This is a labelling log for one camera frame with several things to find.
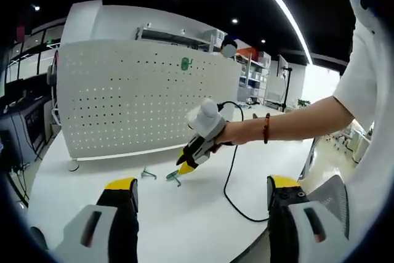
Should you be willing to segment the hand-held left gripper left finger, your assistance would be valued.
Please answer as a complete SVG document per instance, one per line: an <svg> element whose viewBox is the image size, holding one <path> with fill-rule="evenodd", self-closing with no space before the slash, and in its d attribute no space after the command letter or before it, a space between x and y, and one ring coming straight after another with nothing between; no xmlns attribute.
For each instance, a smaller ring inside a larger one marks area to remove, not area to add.
<svg viewBox="0 0 394 263"><path fill-rule="evenodd" d="M85 206L63 230L54 254L60 262L137 262L137 179L118 179L96 204Z"/></svg>

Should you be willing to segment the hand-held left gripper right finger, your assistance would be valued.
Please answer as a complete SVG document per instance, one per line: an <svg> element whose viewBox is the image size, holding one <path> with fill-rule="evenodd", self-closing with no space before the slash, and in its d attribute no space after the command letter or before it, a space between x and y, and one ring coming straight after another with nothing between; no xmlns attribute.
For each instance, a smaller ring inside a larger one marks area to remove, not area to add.
<svg viewBox="0 0 394 263"><path fill-rule="evenodd" d="M267 178L271 262L343 262L349 247L345 184L333 176L307 194L298 181Z"/></svg>

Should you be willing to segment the person's right hand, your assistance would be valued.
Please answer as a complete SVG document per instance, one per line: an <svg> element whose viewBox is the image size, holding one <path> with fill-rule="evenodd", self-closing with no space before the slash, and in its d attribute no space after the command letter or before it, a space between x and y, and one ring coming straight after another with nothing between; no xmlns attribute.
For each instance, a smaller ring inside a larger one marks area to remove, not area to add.
<svg viewBox="0 0 394 263"><path fill-rule="evenodd" d="M264 126L265 119L263 118L229 122L215 138L215 145L212 152L216 153L224 143L243 145L256 140L263 140Z"/></svg>

